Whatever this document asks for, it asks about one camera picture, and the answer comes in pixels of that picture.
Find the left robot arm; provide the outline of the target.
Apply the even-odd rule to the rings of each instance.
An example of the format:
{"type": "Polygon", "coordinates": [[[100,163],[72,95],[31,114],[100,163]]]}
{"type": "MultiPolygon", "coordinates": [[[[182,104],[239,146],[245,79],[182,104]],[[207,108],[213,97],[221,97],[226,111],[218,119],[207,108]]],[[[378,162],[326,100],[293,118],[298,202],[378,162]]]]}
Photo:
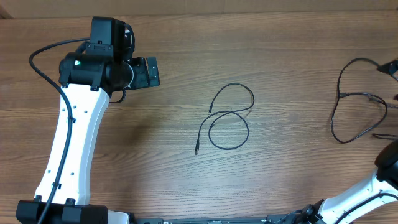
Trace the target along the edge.
{"type": "Polygon", "coordinates": [[[94,17],[88,38],[60,62],[53,85],[60,112],[45,174],[31,201],[21,200],[21,223],[134,223],[134,215],[90,203],[90,174],[101,120],[112,94],[160,85],[154,57],[133,57],[129,24],[94,17]]]}

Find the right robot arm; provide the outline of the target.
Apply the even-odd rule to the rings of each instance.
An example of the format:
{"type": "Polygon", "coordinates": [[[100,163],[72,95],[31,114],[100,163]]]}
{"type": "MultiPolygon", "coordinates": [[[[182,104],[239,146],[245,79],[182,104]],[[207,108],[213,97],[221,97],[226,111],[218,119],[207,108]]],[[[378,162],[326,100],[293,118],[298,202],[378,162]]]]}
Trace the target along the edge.
{"type": "MultiPolygon", "coordinates": [[[[354,62],[368,62],[376,66],[377,71],[385,73],[397,81],[397,59],[380,65],[368,58],[355,58],[345,65],[336,84],[336,101],[330,118],[332,136],[341,144],[348,144],[379,126],[386,118],[389,108],[397,109],[396,105],[386,103],[381,97],[365,92],[342,93],[340,83],[343,72],[354,62]],[[371,101],[382,104],[384,114],[374,125],[365,129],[350,140],[340,140],[334,131],[334,118],[338,104],[348,96],[367,96],[371,101]]],[[[289,214],[290,223],[353,223],[359,217],[391,202],[397,202],[397,135],[372,133],[377,139],[391,140],[376,157],[376,169],[371,175],[340,195],[320,200],[315,205],[307,205],[298,212],[289,214]]]]}

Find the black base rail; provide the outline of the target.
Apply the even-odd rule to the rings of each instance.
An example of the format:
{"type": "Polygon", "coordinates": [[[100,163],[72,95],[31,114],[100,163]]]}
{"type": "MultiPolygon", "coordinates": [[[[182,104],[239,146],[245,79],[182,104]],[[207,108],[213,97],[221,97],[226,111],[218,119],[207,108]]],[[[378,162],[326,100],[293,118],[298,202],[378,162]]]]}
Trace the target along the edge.
{"type": "Polygon", "coordinates": [[[133,224],[281,224],[294,223],[296,213],[282,215],[267,215],[266,217],[241,217],[241,218],[135,218],[133,224]]]}

